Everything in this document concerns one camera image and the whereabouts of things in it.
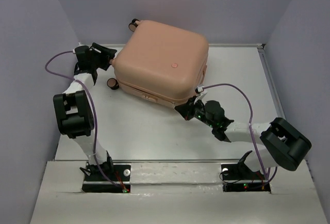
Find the pink hard-shell suitcase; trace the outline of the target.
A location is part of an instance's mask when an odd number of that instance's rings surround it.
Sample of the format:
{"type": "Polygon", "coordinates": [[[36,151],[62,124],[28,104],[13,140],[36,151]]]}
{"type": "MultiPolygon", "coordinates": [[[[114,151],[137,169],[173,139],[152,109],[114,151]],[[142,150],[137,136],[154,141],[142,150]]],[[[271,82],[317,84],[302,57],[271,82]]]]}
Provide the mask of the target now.
{"type": "Polygon", "coordinates": [[[207,39],[150,20],[133,19],[128,27],[133,34],[112,61],[119,87],[169,108],[185,104],[204,81],[207,39]]]}

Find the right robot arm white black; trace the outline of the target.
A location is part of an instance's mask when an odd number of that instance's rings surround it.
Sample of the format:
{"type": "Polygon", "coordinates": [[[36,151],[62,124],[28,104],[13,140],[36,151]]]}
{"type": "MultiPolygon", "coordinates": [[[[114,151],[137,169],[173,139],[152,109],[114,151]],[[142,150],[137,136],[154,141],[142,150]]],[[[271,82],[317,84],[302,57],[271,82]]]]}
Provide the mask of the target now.
{"type": "Polygon", "coordinates": [[[287,120],[277,117],[270,123],[240,123],[225,116],[215,100],[203,103],[192,97],[174,108],[186,121],[198,119],[211,128],[213,136],[224,142],[251,142],[264,149],[247,151],[238,163],[224,171],[228,180],[248,180],[262,169],[282,167],[296,171],[312,147],[311,142],[287,120]]]}

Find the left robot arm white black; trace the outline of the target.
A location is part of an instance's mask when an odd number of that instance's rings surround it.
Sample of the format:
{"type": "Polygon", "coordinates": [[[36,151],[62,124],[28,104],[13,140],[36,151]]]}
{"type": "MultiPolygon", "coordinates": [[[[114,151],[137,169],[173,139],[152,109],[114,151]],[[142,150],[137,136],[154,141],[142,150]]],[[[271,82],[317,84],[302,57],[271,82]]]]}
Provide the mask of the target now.
{"type": "Polygon", "coordinates": [[[97,139],[97,117],[90,89],[96,84],[98,69],[107,71],[117,51],[93,43],[81,45],[70,51],[76,56],[72,81],[63,93],[53,97],[59,132],[75,141],[88,159],[82,169],[86,176],[97,175],[109,180],[114,174],[114,165],[108,151],[97,139]]]}

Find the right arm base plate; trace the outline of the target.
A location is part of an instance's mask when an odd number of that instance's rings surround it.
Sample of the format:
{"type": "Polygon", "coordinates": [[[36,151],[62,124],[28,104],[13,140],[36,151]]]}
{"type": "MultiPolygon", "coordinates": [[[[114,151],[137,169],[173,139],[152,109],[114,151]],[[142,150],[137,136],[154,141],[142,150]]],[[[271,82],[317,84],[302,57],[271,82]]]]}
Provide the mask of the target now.
{"type": "Polygon", "coordinates": [[[244,167],[239,170],[238,164],[222,164],[219,179],[225,193],[271,192],[270,184],[262,173],[244,167]]]}

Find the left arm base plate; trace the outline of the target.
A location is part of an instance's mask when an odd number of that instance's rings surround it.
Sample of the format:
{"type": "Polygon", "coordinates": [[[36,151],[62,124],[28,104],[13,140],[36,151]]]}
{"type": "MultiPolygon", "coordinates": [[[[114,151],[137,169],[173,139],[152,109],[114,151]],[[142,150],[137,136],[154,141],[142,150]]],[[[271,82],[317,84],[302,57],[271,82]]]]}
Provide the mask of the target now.
{"type": "Polygon", "coordinates": [[[85,167],[80,167],[84,174],[82,191],[85,193],[114,193],[128,194],[131,190],[130,176],[131,164],[115,163],[113,171],[101,167],[104,175],[97,166],[86,163],[85,167]]]}

